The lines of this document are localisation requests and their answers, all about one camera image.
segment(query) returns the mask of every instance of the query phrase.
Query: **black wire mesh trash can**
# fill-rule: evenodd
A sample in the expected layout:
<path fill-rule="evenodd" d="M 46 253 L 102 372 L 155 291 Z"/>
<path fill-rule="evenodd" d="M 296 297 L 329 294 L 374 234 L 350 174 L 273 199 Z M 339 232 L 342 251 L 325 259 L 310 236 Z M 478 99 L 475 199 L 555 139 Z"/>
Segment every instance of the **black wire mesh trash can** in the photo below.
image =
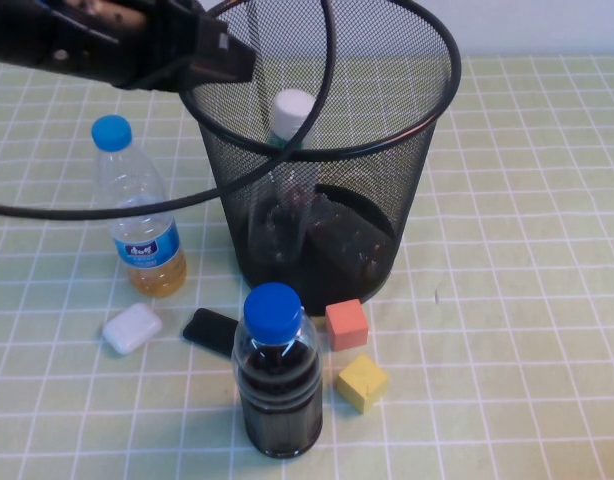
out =
<path fill-rule="evenodd" d="M 436 120 L 460 82 L 456 44 L 425 9 L 408 0 L 332 4 L 336 66 L 310 149 L 221 198 L 246 281 L 292 286 L 312 315 L 366 300 L 386 281 Z M 290 88 L 317 94 L 326 31 L 315 0 L 234 0 L 210 13 L 258 54 L 252 82 L 181 94 L 221 186 L 279 153 L 267 143 L 273 99 Z M 295 255 L 276 250 L 287 235 L 299 239 Z"/>

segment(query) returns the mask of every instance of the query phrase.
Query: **orange cube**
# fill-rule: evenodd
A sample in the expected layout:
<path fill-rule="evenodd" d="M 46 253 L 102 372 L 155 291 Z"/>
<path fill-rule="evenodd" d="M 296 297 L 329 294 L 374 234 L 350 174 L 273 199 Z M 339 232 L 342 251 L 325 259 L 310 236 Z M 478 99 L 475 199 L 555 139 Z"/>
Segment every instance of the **orange cube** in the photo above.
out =
<path fill-rule="evenodd" d="M 369 327 L 359 300 L 328 305 L 325 312 L 332 350 L 337 352 L 367 343 Z"/>

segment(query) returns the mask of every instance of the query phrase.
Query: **bottle filled with dark liquid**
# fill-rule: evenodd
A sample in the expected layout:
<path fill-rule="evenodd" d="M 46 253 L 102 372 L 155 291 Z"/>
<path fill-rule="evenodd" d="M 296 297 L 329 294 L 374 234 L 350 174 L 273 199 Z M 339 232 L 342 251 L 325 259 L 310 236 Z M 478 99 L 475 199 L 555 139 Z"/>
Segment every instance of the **bottle filled with dark liquid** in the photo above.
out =
<path fill-rule="evenodd" d="M 298 456 L 323 425 L 316 329 L 296 292 L 281 283 L 252 290 L 244 314 L 232 360 L 247 435 L 267 456 Z"/>

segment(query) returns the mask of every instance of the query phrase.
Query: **cell phone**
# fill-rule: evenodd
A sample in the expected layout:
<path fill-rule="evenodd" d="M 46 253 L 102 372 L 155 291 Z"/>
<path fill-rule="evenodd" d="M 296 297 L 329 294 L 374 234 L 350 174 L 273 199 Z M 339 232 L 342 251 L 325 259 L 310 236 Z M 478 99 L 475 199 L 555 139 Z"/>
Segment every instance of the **cell phone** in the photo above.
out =
<path fill-rule="evenodd" d="M 183 330 L 183 338 L 216 353 L 231 357 L 238 320 L 199 308 Z"/>

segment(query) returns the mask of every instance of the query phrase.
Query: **blue bottle cap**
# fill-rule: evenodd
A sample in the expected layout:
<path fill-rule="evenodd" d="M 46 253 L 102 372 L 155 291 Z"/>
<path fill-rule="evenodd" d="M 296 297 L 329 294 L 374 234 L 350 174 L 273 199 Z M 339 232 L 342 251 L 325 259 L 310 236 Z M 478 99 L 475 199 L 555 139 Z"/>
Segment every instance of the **blue bottle cap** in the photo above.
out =
<path fill-rule="evenodd" d="M 91 136 L 100 150 L 118 152 L 131 143 L 131 126 L 120 115 L 107 115 L 96 120 L 91 127 Z"/>
<path fill-rule="evenodd" d="M 260 285 L 245 300 L 245 326 L 254 340 L 267 345 L 294 338 L 302 315 L 298 294 L 282 283 Z"/>

